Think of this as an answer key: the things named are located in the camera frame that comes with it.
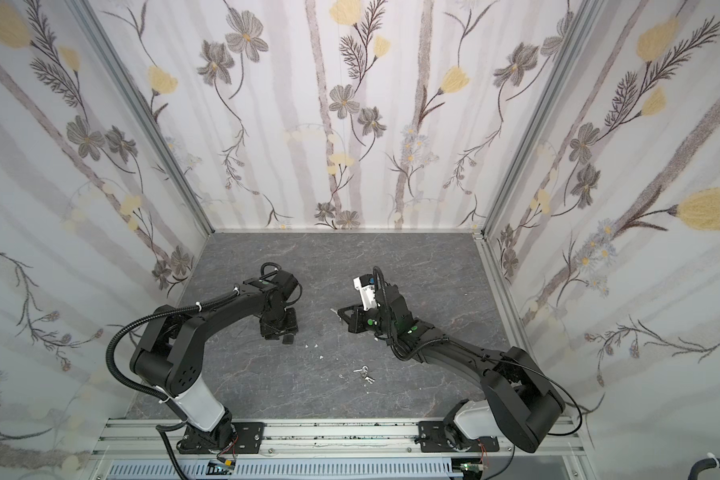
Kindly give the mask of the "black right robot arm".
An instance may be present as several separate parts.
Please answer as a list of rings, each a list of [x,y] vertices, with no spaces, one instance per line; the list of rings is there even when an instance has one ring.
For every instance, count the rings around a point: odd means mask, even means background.
[[[482,348],[459,340],[410,311],[397,286],[367,274],[353,280],[361,302],[337,315],[351,333],[371,332],[400,361],[448,369],[483,392],[493,422],[479,435],[503,435],[526,453],[552,436],[568,403],[563,388],[543,374],[528,352]]]

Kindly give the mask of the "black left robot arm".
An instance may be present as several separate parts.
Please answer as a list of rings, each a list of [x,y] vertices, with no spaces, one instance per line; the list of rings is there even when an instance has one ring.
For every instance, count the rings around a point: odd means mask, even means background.
[[[240,438],[232,415],[210,392],[202,378],[209,339],[236,322],[254,317],[266,340],[291,344],[298,332],[293,293],[301,293],[296,277],[273,262],[260,275],[232,290],[192,306],[162,306],[114,334],[105,364],[121,385],[158,399],[180,423],[159,426],[162,437],[182,429],[182,438],[168,453],[230,454]]]

